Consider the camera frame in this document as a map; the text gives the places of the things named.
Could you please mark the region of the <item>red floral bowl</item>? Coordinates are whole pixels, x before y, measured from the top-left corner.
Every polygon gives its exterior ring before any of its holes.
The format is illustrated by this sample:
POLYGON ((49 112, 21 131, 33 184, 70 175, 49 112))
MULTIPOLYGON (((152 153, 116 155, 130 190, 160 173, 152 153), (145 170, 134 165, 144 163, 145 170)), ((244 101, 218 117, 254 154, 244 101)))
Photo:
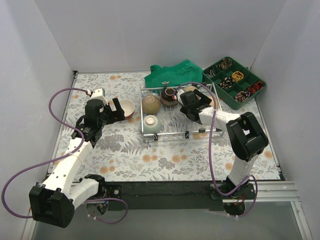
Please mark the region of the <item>red floral bowl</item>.
POLYGON ((135 105, 131 100, 122 99, 119 100, 121 108, 124 110, 124 119, 130 119, 135 112, 135 105))

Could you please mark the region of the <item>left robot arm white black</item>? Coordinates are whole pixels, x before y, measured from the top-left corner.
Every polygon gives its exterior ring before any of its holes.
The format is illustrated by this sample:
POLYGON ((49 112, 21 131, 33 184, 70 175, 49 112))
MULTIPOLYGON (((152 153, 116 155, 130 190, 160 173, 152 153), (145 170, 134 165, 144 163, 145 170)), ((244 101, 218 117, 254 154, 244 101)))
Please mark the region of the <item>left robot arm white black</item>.
POLYGON ((35 221, 65 228, 78 208, 86 200, 101 200, 107 195, 105 179, 98 174, 86 175, 73 186, 74 178, 87 156, 102 136, 104 126, 125 119, 125 112, 117 98, 113 107, 102 99, 86 102, 84 115, 76 122, 67 148, 66 158, 60 160, 41 186, 29 192, 32 218, 35 221))

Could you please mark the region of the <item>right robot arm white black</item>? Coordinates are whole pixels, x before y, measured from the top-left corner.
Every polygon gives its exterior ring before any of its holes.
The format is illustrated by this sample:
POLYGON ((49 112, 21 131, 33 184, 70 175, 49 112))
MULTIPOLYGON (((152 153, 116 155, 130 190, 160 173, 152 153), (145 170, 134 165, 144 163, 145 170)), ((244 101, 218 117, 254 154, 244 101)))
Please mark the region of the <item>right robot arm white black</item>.
POLYGON ((251 112, 243 114, 228 113, 218 109, 213 93, 206 96, 199 90, 187 91, 174 98, 182 103, 180 111, 193 122, 209 125, 209 168, 216 191, 226 197, 237 199, 245 192, 244 183, 250 178, 255 160, 268 146, 269 140, 261 125, 251 112), (212 165, 212 134, 213 129, 226 132, 229 136, 235 160, 232 170, 227 176, 226 193, 216 183, 212 165))

